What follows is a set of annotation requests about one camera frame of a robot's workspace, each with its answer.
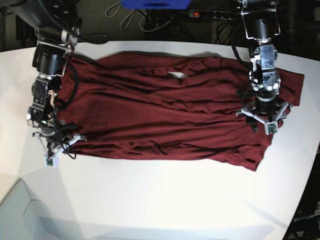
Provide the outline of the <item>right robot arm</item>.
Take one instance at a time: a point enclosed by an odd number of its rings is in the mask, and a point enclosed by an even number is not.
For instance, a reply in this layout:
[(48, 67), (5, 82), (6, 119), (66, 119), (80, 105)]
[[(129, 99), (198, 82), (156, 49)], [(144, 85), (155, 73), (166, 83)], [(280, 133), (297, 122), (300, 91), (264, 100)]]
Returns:
[[(19, 18), (34, 28), (37, 44), (32, 60), (38, 76), (32, 85), (33, 102), (26, 119), (28, 125), (37, 131), (32, 135), (39, 141), (46, 140), (44, 165), (56, 168), (59, 155), (76, 158), (72, 145), (85, 140), (85, 136), (71, 134), (74, 123), (59, 123), (57, 114), (64, 111), (74, 100), (80, 77), (76, 68), (69, 64), (78, 41), (101, 45), (102, 41), (92, 40), (80, 34), (82, 19), (78, 16), (73, 0), (2, 0), (1, 7), (11, 9)], [(61, 78), (66, 70), (73, 74), (73, 90), (64, 101), (58, 98)]]

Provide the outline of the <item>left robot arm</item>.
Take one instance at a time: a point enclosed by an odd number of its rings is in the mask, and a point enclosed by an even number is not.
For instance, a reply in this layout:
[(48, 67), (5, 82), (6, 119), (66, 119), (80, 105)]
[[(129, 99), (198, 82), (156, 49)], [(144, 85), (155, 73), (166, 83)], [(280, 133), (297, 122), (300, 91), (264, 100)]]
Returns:
[(257, 132), (258, 124), (262, 124), (267, 136), (278, 131), (279, 122), (287, 117), (286, 109), (290, 106), (287, 101), (279, 99), (282, 80), (275, 66), (278, 51), (272, 42), (281, 33), (277, 5), (276, 0), (238, 2), (245, 37), (255, 42), (249, 47), (249, 63), (242, 61), (235, 41), (231, 40), (237, 61), (249, 68), (249, 87), (236, 92), (242, 104), (236, 115), (243, 115), (254, 132)]

